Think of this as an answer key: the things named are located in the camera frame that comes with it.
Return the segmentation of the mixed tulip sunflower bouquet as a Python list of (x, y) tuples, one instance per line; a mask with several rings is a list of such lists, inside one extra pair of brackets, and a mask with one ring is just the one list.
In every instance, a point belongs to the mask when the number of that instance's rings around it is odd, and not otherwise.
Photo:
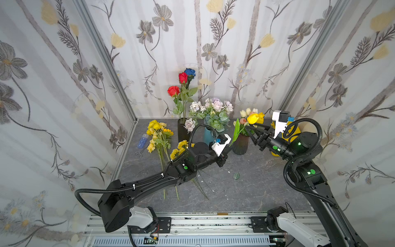
[(234, 134), (236, 136), (236, 139), (240, 135), (248, 136), (248, 133), (246, 131), (247, 126), (253, 125), (254, 127), (256, 127), (255, 124), (263, 124), (265, 114), (259, 112), (258, 109), (247, 108), (240, 111), (240, 116), (241, 118), (238, 118), (236, 121), (234, 121)]

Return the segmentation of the yellow rose bunch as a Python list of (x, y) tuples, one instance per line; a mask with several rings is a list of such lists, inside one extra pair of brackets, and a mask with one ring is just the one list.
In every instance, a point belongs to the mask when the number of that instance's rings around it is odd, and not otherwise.
[(148, 124), (146, 134), (151, 137), (147, 147), (148, 152), (157, 152), (161, 170), (165, 170), (167, 164), (171, 161), (168, 150), (171, 148), (174, 132), (167, 128), (166, 123), (152, 120)]

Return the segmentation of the yellow marigold bouquet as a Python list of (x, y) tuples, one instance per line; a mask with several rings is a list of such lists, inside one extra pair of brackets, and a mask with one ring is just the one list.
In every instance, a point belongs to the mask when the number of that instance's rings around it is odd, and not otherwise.
[(185, 120), (184, 128), (192, 132), (198, 120), (211, 126), (217, 132), (224, 132), (229, 123), (229, 116), (234, 111), (230, 101), (221, 101), (219, 98), (208, 98), (204, 103), (194, 101), (189, 108), (189, 118)]

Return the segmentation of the black vase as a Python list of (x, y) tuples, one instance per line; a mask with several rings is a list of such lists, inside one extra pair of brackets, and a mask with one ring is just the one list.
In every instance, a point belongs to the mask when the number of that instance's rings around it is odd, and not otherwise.
[(177, 133), (178, 133), (178, 142), (181, 142), (184, 140), (189, 140), (189, 138), (190, 138), (190, 133), (185, 128), (185, 119), (184, 118), (180, 118), (178, 120)]

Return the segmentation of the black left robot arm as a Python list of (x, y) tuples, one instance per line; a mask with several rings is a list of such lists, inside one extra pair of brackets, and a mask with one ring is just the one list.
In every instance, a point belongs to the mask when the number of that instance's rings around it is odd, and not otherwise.
[(80, 188), (75, 191), (75, 197), (88, 211), (102, 218), (107, 233), (125, 225), (150, 231), (158, 223), (157, 216), (151, 207), (137, 207), (136, 203), (158, 190), (192, 180), (199, 170), (211, 164), (216, 163), (219, 167), (225, 164), (232, 139), (226, 133), (219, 134), (214, 128), (211, 132), (215, 137), (212, 142), (189, 144), (186, 151), (157, 174), (134, 182), (114, 180), (106, 189)]

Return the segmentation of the dark glass vase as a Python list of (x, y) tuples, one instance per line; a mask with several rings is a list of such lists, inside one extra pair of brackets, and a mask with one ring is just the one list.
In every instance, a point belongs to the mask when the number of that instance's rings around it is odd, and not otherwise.
[(250, 137), (240, 134), (237, 140), (232, 144), (232, 151), (236, 155), (244, 155), (248, 150)]

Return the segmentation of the blue pill organizer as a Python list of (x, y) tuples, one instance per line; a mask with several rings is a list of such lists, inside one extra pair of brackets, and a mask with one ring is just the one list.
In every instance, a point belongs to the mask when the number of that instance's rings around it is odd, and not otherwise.
[(147, 148), (149, 144), (148, 138), (149, 138), (148, 134), (143, 134), (138, 141), (137, 149), (142, 150)]

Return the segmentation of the red rose bouquet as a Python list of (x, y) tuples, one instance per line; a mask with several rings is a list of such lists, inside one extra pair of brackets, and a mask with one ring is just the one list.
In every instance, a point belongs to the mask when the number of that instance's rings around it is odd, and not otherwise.
[(179, 73), (178, 86), (168, 88), (168, 95), (173, 99), (175, 107), (173, 113), (176, 114), (181, 123), (185, 123), (187, 117), (187, 104), (193, 102), (192, 96), (197, 92), (197, 87), (190, 88), (191, 81), (195, 78), (196, 71), (187, 68), (184, 72)]

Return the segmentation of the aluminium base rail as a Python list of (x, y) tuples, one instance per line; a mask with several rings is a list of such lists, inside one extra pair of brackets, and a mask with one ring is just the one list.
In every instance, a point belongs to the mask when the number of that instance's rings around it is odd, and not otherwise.
[(106, 233), (92, 216), (81, 247), (329, 247), (326, 231), (313, 211), (286, 214), (282, 229), (266, 228), (265, 212), (159, 213), (154, 233), (129, 233), (126, 226)]

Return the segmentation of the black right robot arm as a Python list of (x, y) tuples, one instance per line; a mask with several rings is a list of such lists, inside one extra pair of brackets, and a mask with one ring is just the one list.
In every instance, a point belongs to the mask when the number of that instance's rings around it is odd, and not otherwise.
[(293, 236), (304, 246), (367, 246), (336, 202), (325, 175), (313, 162), (322, 149), (323, 130), (320, 124), (311, 118), (301, 118), (289, 124), (285, 128), (285, 133), (301, 122), (311, 123), (316, 128), (316, 132), (302, 132), (290, 143), (280, 136), (275, 137), (274, 129), (263, 124), (255, 123), (247, 126), (246, 131), (260, 150), (268, 148), (287, 161), (283, 168), (285, 182), (309, 201), (326, 231), (327, 239), (323, 239), (305, 225), (297, 223), (296, 219), (286, 212), (272, 217), (270, 223)]

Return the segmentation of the teal vase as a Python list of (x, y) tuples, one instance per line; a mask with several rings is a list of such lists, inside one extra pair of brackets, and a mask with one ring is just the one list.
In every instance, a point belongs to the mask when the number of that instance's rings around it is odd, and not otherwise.
[(205, 128), (203, 142), (206, 143), (207, 145), (209, 145), (210, 143), (212, 143), (214, 141), (214, 139), (215, 138), (213, 137), (211, 130), (208, 128)]

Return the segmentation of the small metal scissors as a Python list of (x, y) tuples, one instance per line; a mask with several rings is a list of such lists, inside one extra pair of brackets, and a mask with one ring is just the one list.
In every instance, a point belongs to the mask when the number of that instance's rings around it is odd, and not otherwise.
[(140, 150), (135, 152), (135, 155), (138, 156), (138, 157), (143, 157), (143, 152), (144, 152), (144, 149), (140, 149)]

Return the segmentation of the yellow lidded box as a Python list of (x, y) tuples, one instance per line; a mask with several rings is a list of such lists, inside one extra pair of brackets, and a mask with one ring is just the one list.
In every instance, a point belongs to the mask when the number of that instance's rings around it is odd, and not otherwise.
[[(273, 127), (275, 129), (275, 122), (272, 121), (271, 123), (271, 127)], [(296, 129), (294, 130), (295, 126), (293, 126), (289, 131), (288, 131), (288, 138), (284, 138), (282, 135), (282, 138), (284, 140), (286, 140), (287, 142), (291, 143), (293, 142), (300, 134), (301, 134), (301, 130), (299, 128), (299, 126), (296, 126)], [(274, 157), (279, 157), (279, 155), (275, 154), (274, 152), (271, 152), (272, 156)]]

